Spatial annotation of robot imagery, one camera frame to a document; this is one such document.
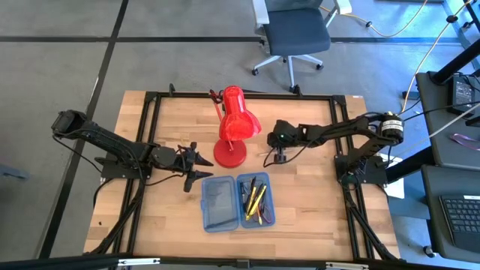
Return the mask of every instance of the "chair seat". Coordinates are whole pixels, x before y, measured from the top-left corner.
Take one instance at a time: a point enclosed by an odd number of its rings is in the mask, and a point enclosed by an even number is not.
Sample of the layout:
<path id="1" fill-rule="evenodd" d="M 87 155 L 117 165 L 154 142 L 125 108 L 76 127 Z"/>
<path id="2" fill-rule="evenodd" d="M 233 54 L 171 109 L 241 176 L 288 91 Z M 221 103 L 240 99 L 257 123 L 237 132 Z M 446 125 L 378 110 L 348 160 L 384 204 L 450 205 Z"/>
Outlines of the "chair seat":
<path id="1" fill-rule="evenodd" d="M 320 10 L 313 8 L 268 12 L 264 25 L 273 56 L 299 56 L 326 51 L 330 36 Z"/>

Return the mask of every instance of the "yellow cable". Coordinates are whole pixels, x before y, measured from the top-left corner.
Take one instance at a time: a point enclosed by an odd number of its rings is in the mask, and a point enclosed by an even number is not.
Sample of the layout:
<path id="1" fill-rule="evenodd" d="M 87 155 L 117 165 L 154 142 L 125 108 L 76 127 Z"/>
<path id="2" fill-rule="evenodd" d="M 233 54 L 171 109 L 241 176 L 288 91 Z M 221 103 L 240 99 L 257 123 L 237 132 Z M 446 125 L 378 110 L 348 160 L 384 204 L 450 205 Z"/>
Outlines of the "yellow cable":
<path id="1" fill-rule="evenodd" d="M 420 11 L 422 11 L 423 7 L 427 4 L 427 2 L 428 2 L 428 0 L 425 0 L 423 2 L 423 4 L 421 5 L 421 7 L 418 9 L 417 13 L 415 13 L 415 15 L 412 17 L 412 19 L 410 19 L 410 21 L 402 29 L 400 29 L 400 31 L 396 32 L 395 34 L 382 34 L 380 31 L 378 31 L 375 28 L 375 26 L 371 25 L 370 27 L 380 36 L 382 36 L 384 38 L 392 38 L 392 37 L 400 34 L 401 32 L 403 32 L 405 29 L 407 29 L 407 27 L 410 25 L 410 23 L 412 23 L 413 20 L 419 15 Z M 330 10 L 328 8 L 325 8 L 325 7 L 320 7 L 320 8 L 322 8 L 324 11 L 330 12 Z M 341 14 L 341 15 L 356 18 L 357 20 L 361 20 L 365 24 L 368 23 L 368 21 L 366 19 L 362 19 L 359 16 L 356 16 L 354 14 Z"/>
<path id="2" fill-rule="evenodd" d="M 470 3 L 470 1 L 465 2 L 465 4 L 463 4 L 457 10 L 457 12 L 455 12 L 455 14 L 453 16 L 457 16 L 457 14 L 459 14 L 460 11 L 462 11 L 465 8 L 465 6 Z M 423 57 L 423 59 L 420 61 L 420 64 L 418 65 L 417 69 L 415 70 L 415 73 L 413 74 L 412 80 L 410 80 L 410 85 L 408 86 L 408 90 L 406 90 L 405 101 L 403 102 L 403 106 L 402 106 L 402 110 L 401 110 L 402 113 L 405 111 L 405 108 L 407 107 L 408 95 L 410 94 L 410 90 L 412 89 L 413 82 L 415 81 L 415 75 L 419 72 L 420 68 L 422 67 L 423 63 L 425 62 L 425 59 L 427 59 L 427 57 L 430 55 L 431 51 L 435 48 L 435 46 L 438 43 L 438 40 L 440 39 L 440 37 L 442 37 L 443 33 L 449 27 L 449 25 L 450 25 L 450 22 L 447 22 L 447 24 L 445 25 L 443 30 L 440 32 L 438 37 L 436 37 L 436 40 L 435 40 L 435 42 L 433 42 L 432 47 L 428 50 L 427 54 Z"/>

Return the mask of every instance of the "office chair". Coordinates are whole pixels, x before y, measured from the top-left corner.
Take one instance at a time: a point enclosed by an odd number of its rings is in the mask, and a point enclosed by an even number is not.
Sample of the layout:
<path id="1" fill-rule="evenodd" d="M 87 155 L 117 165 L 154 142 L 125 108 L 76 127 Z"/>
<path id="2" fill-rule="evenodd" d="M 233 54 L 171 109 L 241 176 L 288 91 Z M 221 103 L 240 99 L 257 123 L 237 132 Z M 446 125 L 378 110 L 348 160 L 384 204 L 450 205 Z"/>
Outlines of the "office chair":
<path id="1" fill-rule="evenodd" d="M 290 87 L 289 91 L 298 94 L 299 85 L 293 78 L 292 59 L 301 59 L 316 64 L 316 69 L 323 69 L 323 62 L 311 53 L 319 53 L 330 48 L 330 36 L 327 27 L 335 14 L 352 12 L 348 0 L 334 0 L 324 20 L 320 13 L 323 0 L 252 0 L 255 14 L 255 32 L 266 36 L 270 57 L 256 65 L 252 75 L 256 76 L 258 68 L 270 64 L 280 58 L 288 62 Z"/>

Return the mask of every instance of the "red desk lamp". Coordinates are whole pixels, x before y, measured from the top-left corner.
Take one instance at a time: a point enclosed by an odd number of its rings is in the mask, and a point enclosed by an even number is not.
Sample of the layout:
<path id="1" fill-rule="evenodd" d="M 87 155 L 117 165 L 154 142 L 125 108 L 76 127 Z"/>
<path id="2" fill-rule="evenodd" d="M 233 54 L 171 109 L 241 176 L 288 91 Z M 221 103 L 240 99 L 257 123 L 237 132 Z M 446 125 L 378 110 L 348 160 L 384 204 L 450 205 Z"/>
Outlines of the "red desk lamp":
<path id="1" fill-rule="evenodd" d="M 247 111 L 245 97 L 240 87 L 229 86 L 220 96 L 212 90 L 210 94 L 220 119 L 220 139 L 215 143 L 213 155 L 222 167 L 235 168 L 247 157 L 247 147 L 243 140 L 257 135 L 262 127 L 257 117 Z M 225 106 L 224 117 L 218 108 L 218 104 L 222 101 Z"/>

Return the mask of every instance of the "plastic lid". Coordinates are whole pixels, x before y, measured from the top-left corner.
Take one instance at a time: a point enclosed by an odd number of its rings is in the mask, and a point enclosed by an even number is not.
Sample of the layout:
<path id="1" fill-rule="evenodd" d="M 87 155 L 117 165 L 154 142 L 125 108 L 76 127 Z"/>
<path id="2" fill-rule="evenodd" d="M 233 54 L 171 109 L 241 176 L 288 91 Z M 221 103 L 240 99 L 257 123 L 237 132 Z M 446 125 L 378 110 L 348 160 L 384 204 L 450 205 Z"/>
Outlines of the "plastic lid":
<path id="1" fill-rule="evenodd" d="M 235 230 L 239 226 L 236 185 L 232 176 L 202 181 L 203 228 L 208 233 Z"/>

